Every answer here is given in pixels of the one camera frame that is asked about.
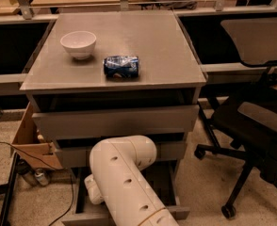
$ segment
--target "black office chair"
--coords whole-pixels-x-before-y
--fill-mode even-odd
[[[227,20],[221,25],[232,38],[244,65],[269,67],[259,82],[230,95],[209,120],[210,127],[233,139],[234,149],[214,143],[214,146],[199,144],[195,150],[200,159],[208,151],[245,161],[228,202],[221,208],[227,218],[233,218],[236,214],[233,204],[253,167],[260,170],[263,180],[277,187],[277,90],[267,85],[268,71],[277,66],[277,18]],[[215,135],[210,135],[215,142]]]

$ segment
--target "tiled floor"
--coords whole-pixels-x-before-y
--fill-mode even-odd
[[[12,141],[22,113],[6,112],[0,121],[0,141]],[[218,138],[223,145],[228,141],[222,135]],[[186,156],[176,175],[180,202],[190,209],[187,219],[179,221],[179,225],[277,225],[277,189],[262,181],[256,169],[236,201],[236,218],[228,220],[222,215],[220,208],[227,201],[243,163],[212,154],[200,161],[193,154],[198,143],[208,143],[200,121],[189,133]],[[8,178],[10,162],[9,146],[0,144],[0,184]],[[11,226],[47,226],[68,209],[72,201],[68,171],[56,171],[51,176],[49,186],[35,187],[17,177],[8,216]],[[0,209],[2,200],[3,196],[0,196]]]

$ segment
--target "chair armrest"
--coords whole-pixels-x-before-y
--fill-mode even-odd
[[[277,114],[275,112],[249,102],[242,103],[238,112],[277,133]]]

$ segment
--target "crushed can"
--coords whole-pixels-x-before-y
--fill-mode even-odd
[[[112,78],[136,78],[139,76],[138,56],[109,56],[103,60],[104,74]]]
[[[35,170],[35,178],[41,184],[41,186],[47,186],[51,178],[44,169]]]

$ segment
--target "cable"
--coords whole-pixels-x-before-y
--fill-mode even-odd
[[[73,206],[73,179],[72,179],[71,175],[70,175],[70,179],[71,179],[71,186],[72,186],[72,201],[71,201],[71,204],[70,204],[69,208],[65,211],[65,213],[63,213],[61,216],[59,216],[54,221],[52,221],[48,226],[52,226],[55,222],[57,222],[59,219],[61,219],[63,216],[65,216],[71,210],[71,208]]]
[[[53,169],[53,170],[61,170],[61,169],[56,169],[56,168],[54,168],[53,166],[47,164],[46,162],[42,161],[40,158],[38,158],[38,157],[36,157],[36,156],[34,156],[34,155],[31,155],[31,154],[29,154],[29,153],[27,153],[27,152],[25,152],[25,151],[23,151],[23,150],[21,150],[21,149],[18,149],[18,148],[16,148],[16,147],[14,147],[12,144],[10,144],[10,143],[8,143],[8,142],[0,141],[0,144],[6,144],[6,145],[10,146],[11,148],[13,148],[13,149],[16,150],[16,151],[19,151],[19,152],[24,153],[24,154],[26,154],[26,155],[28,155],[28,156],[30,156],[30,157],[36,159],[36,160],[39,160],[39,161],[41,161],[44,165],[46,165],[47,167],[50,167],[50,168]]]
[[[43,164],[45,164],[46,166],[48,166],[48,167],[50,167],[50,168],[52,168],[52,169],[54,169],[54,170],[59,170],[59,169],[56,169],[56,168],[52,167],[51,165],[47,164],[46,162],[42,161],[40,158],[38,158],[38,157],[36,157],[36,156],[33,156],[33,155],[29,154],[29,153],[26,153],[26,152],[23,151],[23,150],[20,150],[20,149],[14,147],[12,144],[10,144],[10,143],[8,143],[8,142],[0,141],[0,144],[6,144],[6,145],[10,146],[11,148],[13,148],[13,149],[15,149],[15,150],[17,150],[17,151],[20,151],[21,153],[24,153],[24,154],[26,154],[26,155],[28,155],[28,156],[30,156],[30,157],[32,157],[32,158],[35,158],[35,159],[41,161]],[[56,218],[54,221],[52,221],[52,222],[49,224],[49,226],[53,225],[55,222],[57,222],[59,219],[61,219],[63,216],[65,216],[65,215],[71,210],[71,208],[72,208],[72,206],[73,206],[73,179],[72,179],[72,175],[70,175],[70,180],[71,180],[71,187],[72,187],[72,201],[71,201],[71,204],[70,204],[69,208],[65,211],[65,213],[62,214],[61,216],[59,216],[58,218]]]
[[[250,4],[250,1],[251,0],[246,0],[246,5],[245,6],[248,6]]]

